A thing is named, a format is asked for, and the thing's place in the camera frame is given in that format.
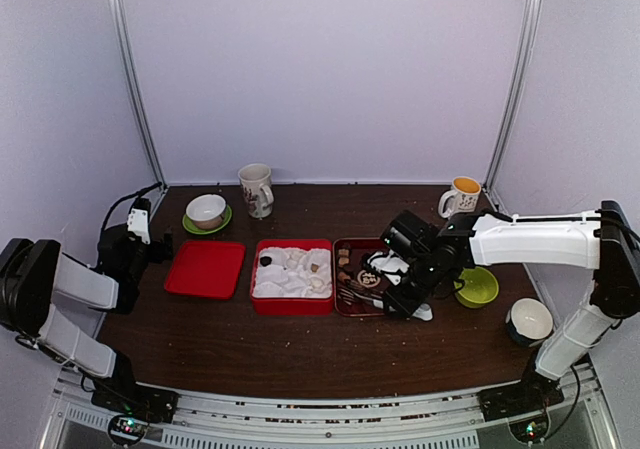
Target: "red container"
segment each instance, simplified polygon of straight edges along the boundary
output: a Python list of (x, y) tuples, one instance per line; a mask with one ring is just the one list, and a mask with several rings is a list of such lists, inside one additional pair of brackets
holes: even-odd
[(333, 292), (326, 299), (309, 298), (263, 298), (253, 297), (253, 288), (256, 285), (256, 271), (258, 270), (260, 251), (267, 247), (299, 247), (308, 251), (310, 249), (327, 249), (331, 251), (331, 241), (326, 239), (265, 239), (258, 243), (256, 247), (256, 257), (253, 261), (253, 276), (251, 277), (251, 302), (255, 311), (263, 316), (324, 316), (331, 314), (333, 310), (333, 298), (335, 294), (335, 276), (333, 269), (331, 279), (333, 281)]

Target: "red lid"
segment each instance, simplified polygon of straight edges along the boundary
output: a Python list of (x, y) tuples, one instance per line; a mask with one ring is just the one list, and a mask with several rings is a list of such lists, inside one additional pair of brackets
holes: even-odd
[(244, 245), (188, 241), (178, 251), (164, 288), (172, 294), (230, 299), (242, 269)]

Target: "wooden tabletop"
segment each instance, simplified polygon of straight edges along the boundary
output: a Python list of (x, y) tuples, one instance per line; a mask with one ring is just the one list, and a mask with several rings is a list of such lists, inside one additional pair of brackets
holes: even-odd
[(195, 237), (181, 226), (187, 203), (221, 194), (233, 220), (205, 240), (247, 246), (235, 295), (215, 301), (168, 294), (170, 262), (150, 265), (135, 310), (110, 314), (100, 341), (127, 354), (139, 381), (192, 391), (283, 398), (352, 398), (424, 394), (519, 379), (529, 350), (513, 343), (504, 319), (522, 297), (536, 297), (524, 268), (491, 268), (498, 298), (481, 310), (455, 298), (429, 301), (430, 322), (257, 315), (249, 298), (251, 265), (262, 239), (336, 240), (378, 237), (408, 208), (442, 225), (437, 216), (444, 186), (274, 187), (273, 214), (251, 219), (239, 187), (175, 187), (152, 223), (159, 237), (173, 228), (175, 247)]

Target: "mug handle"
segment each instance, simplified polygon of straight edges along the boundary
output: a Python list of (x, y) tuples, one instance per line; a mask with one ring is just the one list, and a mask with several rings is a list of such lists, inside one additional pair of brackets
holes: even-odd
[(450, 191), (447, 191), (442, 195), (442, 197), (440, 198), (440, 202), (438, 203), (438, 214), (440, 214), (440, 217), (449, 219), (449, 216), (453, 214), (453, 206), (447, 208), (447, 202), (449, 202), (449, 199), (451, 199), (452, 197), (455, 197), (457, 193), (458, 191), (451, 189)]
[(262, 193), (264, 194), (265, 199), (267, 200), (267, 202), (265, 204), (262, 205), (263, 208), (269, 207), (271, 204), (273, 204), (273, 192), (271, 191), (271, 188), (269, 186), (267, 186), (266, 184), (263, 184), (260, 186), (260, 190), (262, 191)]

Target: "mug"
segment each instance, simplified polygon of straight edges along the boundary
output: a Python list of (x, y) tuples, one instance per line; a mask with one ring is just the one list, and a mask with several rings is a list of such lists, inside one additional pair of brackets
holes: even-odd
[(238, 171), (238, 177), (249, 215), (262, 219), (271, 214), (271, 168), (266, 164), (249, 164)]
[(507, 333), (518, 345), (542, 344), (553, 330), (553, 317), (547, 306), (535, 299), (519, 299), (507, 313)]
[(480, 183), (470, 177), (456, 177), (451, 184), (451, 190), (440, 198), (438, 214), (448, 219), (457, 212), (475, 211), (481, 190)]

